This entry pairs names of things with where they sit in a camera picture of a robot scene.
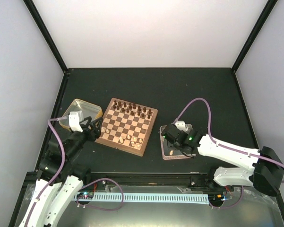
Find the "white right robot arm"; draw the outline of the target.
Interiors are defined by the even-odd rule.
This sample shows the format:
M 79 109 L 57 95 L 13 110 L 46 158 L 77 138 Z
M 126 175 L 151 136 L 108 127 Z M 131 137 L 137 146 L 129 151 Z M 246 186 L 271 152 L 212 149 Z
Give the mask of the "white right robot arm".
M 273 149 L 244 148 L 200 134 L 194 129 L 178 128 L 174 124 L 160 128 L 161 142 L 170 145 L 183 156 L 212 157 L 232 164 L 233 168 L 218 167 L 206 177 L 206 187 L 212 191 L 221 186 L 248 186 L 268 195 L 277 196 L 284 176 L 284 167 Z

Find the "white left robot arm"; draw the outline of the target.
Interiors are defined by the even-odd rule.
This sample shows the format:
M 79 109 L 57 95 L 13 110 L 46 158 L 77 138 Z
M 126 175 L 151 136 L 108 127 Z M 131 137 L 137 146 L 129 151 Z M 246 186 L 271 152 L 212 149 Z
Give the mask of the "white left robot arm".
M 103 118 L 76 117 L 72 113 L 66 117 L 71 124 L 71 134 L 61 140 L 48 120 L 56 141 L 49 143 L 48 150 L 39 164 L 33 197 L 20 223 L 21 227 L 55 227 L 66 207 L 82 188 L 92 183 L 90 169 L 73 162 L 86 142 L 100 138 Z

